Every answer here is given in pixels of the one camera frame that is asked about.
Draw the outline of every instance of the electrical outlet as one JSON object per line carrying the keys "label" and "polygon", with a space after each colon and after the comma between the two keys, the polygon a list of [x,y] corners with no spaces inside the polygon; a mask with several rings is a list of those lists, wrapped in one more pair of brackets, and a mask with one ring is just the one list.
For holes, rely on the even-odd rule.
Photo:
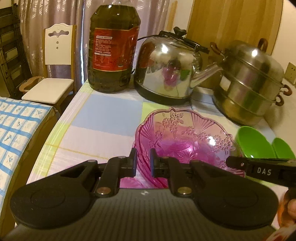
{"label": "electrical outlet", "polygon": [[288,64],[284,78],[293,85],[296,83],[296,66],[295,65],[293,65],[292,63]]}

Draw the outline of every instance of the green bowl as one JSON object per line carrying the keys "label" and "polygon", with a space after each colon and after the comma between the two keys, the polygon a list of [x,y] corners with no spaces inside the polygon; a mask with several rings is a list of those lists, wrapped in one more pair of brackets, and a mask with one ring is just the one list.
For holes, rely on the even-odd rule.
{"label": "green bowl", "polygon": [[276,158],[271,144],[252,127],[239,128],[235,140],[248,158]]}
{"label": "green bowl", "polygon": [[290,146],[281,138],[275,138],[272,142],[272,147],[276,153],[277,158],[296,159]]}

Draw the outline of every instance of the white chair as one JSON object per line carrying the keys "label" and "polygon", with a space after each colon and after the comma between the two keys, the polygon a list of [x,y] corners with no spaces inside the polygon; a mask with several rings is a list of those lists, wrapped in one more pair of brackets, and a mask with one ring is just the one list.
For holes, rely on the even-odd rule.
{"label": "white chair", "polygon": [[[70,92],[76,93],[74,81],[76,29],[76,25],[60,23],[43,30],[45,78],[32,77],[23,83],[20,86],[20,91],[25,93],[22,100],[46,103],[61,113],[61,103]],[[71,65],[71,79],[48,78],[47,65]]]}

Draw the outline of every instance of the ribbed gray surface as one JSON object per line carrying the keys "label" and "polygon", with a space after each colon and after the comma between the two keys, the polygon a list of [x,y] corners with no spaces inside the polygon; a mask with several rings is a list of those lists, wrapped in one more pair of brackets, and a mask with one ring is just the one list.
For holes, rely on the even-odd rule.
{"label": "ribbed gray surface", "polygon": [[98,199],[77,222],[54,230],[19,225],[4,241],[262,241],[274,230],[264,227],[238,231],[206,219],[190,199],[170,191],[120,189],[112,198]]}

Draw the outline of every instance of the hand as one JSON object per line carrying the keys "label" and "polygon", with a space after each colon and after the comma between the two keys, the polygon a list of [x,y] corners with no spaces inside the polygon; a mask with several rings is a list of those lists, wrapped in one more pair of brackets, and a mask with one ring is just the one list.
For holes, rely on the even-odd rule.
{"label": "hand", "polygon": [[280,227],[288,227],[290,225],[295,224],[296,222],[296,199],[292,193],[295,192],[295,189],[288,190],[285,195],[282,203],[280,203],[278,210],[278,221]]}

